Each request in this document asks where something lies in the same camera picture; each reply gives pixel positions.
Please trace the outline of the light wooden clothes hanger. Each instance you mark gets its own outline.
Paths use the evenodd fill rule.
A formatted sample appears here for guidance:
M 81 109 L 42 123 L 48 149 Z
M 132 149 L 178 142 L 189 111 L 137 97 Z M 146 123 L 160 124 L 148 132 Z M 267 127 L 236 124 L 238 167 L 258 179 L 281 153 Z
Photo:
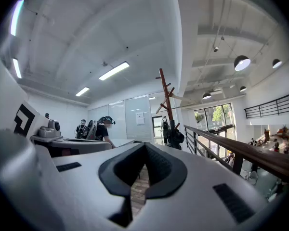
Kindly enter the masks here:
M 189 107 L 189 106 L 197 105 L 197 102 L 195 102 L 195 101 L 193 101 L 193 100 L 191 100 L 191 99 L 185 98 L 185 97 L 177 96 L 177 95 L 175 95 L 175 94 L 173 94 L 173 93 L 172 93 L 169 97 L 171 97 L 171 98 L 173 98 L 173 99 L 176 99 L 176 100 L 188 102 L 188 104 L 181 105 L 181 106 L 178 106 L 178 107 L 174 107 L 174 108 L 172 108 L 172 110 L 178 109 L 178 108 L 184 108 L 184 107 Z

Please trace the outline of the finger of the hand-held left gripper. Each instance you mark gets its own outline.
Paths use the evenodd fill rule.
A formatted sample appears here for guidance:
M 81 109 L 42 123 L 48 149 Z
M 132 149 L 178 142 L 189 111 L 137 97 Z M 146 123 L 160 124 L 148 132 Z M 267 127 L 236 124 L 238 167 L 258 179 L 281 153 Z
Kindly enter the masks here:
M 110 149 L 112 149 L 112 145 L 105 141 L 56 140 L 50 143 L 51 157 L 91 154 Z

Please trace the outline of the brown wooden coat rack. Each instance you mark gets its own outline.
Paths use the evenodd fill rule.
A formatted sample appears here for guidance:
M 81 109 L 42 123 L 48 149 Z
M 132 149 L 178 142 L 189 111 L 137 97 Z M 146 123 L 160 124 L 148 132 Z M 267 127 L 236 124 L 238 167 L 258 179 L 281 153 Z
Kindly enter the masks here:
M 173 119 L 173 113 L 172 113 L 172 109 L 171 109 L 171 102 L 170 102 L 170 97 L 169 96 L 173 93 L 174 87 L 170 91 L 168 91 L 168 86 L 169 85 L 166 83 L 162 68 L 160 68 L 158 71 L 159 71 L 159 76 L 156 77 L 156 79 L 160 79 L 161 80 L 163 91 L 164 91 L 164 99 L 165 99 L 165 101 L 160 103 L 160 106 L 157 109 L 156 114 L 161 110 L 161 108 L 164 108 L 167 111 L 168 118 L 169 118 L 169 126 L 170 126 L 170 121 L 174 120 L 174 119 Z

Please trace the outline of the grey rectangular table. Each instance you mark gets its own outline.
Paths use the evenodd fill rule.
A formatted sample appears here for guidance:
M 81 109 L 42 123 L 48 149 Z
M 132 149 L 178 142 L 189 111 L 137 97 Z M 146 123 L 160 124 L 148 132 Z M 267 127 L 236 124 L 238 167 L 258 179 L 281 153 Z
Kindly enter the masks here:
M 121 147 L 127 144 L 134 143 L 136 140 L 135 139 L 112 139 L 111 141 L 115 147 Z

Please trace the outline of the white paper notice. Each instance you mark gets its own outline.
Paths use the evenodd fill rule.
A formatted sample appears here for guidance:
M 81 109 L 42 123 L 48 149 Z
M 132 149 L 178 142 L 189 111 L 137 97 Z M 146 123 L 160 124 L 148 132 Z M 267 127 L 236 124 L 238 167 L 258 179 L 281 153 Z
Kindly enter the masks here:
M 145 124 L 145 117 L 144 112 L 137 112 L 135 113 L 136 125 L 144 125 Z

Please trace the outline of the crowd of people downstairs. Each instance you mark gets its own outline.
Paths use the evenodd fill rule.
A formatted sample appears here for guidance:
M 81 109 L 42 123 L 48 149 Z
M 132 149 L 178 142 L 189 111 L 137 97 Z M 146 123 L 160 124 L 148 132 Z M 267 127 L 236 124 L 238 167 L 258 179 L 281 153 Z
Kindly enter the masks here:
M 289 155 L 289 125 L 254 126 L 248 144 Z

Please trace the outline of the dark wooden handrail railing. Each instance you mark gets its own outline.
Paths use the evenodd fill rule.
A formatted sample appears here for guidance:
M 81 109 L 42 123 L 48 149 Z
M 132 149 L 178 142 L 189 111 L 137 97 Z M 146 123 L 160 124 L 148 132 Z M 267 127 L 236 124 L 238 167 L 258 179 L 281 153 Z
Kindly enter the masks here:
M 213 133 L 205 132 L 185 125 L 185 137 L 187 148 L 193 154 L 208 156 L 214 158 L 221 165 L 239 175 L 242 170 L 243 161 L 247 161 L 257 165 L 272 175 L 278 177 L 286 183 L 289 183 L 289 155 L 278 152 L 269 151 L 260 147 L 248 145 L 239 141 L 228 139 Z M 234 153 L 234 164 L 230 166 L 221 157 L 211 150 L 209 146 L 202 143 L 197 137 L 201 136 L 218 146 L 223 147 L 227 151 Z

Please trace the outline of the large glass window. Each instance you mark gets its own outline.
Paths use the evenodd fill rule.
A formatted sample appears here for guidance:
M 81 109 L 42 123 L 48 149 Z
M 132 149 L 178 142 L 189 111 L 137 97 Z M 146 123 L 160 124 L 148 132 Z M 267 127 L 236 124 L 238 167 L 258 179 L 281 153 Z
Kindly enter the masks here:
M 233 127 L 235 120 L 230 103 L 194 111 L 197 129 L 215 130 L 223 127 Z

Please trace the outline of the long fluorescent ceiling light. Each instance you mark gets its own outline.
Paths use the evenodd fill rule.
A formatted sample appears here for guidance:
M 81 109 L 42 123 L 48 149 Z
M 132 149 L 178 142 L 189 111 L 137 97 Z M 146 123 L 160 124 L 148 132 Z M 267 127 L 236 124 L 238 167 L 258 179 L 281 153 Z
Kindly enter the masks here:
M 83 89 L 81 89 L 81 90 L 76 94 L 76 96 L 79 97 L 79 96 L 83 95 L 84 93 L 86 93 L 86 92 L 89 91 L 89 90 L 90 90 L 90 88 L 84 87 Z
M 20 71 L 20 68 L 19 68 L 19 63 L 18 63 L 18 60 L 13 58 L 13 65 L 14 65 L 14 68 L 15 68 L 15 72 L 16 72 L 16 76 L 18 78 L 22 78 L 21 76 L 21 71 Z
M 23 4 L 24 4 L 24 0 L 19 0 L 14 6 L 11 25 L 10 25 L 10 34 L 13 36 L 16 36 L 17 22 L 18 22 L 18 18 L 19 18 Z
M 111 70 L 109 70 L 108 72 L 106 72 L 105 74 L 103 74 L 102 76 L 99 77 L 99 80 L 106 80 L 108 78 L 110 78 L 111 76 L 117 74 L 118 72 L 128 68 L 130 65 L 128 62 L 123 62 L 121 64 L 119 64 L 118 66 L 112 68 Z

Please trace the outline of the black metal balcony railing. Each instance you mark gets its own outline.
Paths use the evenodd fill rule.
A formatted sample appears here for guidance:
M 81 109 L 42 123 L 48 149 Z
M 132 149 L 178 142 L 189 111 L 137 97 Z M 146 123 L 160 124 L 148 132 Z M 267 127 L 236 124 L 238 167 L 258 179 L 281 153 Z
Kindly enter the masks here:
M 289 94 L 272 101 L 244 109 L 246 119 L 280 116 L 289 113 Z

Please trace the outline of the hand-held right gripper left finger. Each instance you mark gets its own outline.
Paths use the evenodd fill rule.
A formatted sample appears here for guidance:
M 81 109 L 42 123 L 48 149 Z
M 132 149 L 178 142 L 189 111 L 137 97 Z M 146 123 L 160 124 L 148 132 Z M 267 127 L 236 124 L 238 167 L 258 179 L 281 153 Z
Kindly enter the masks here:
M 99 166 L 88 155 L 56 164 L 47 148 L 0 130 L 0 192 L 25 230 L 147 231 L 133 219 L 130 198 L 104 187 Z

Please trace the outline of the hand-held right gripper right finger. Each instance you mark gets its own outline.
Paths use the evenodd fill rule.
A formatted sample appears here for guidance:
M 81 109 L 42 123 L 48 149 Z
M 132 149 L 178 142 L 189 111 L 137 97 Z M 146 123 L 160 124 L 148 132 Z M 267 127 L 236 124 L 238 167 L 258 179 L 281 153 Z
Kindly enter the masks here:
M 157 145 L 177 157 L 187 168 L 183 185 L 170 197 L 146 200 L 134 219 L 134 231 L 225 231 L 237 225 L 222 198 L 214 190 L 225 184 L 252 213 L 267 206 L 267 200 L 245 179 L 205 157 Z

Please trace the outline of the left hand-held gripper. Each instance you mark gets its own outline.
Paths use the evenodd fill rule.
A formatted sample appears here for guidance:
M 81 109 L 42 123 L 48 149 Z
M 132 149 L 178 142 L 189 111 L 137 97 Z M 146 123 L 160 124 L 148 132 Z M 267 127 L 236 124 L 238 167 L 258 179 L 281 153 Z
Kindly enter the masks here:
M 49 120 L 27 101 L 28 95 L 0 60 L 0 130 L 30 139 L 48 127 Z

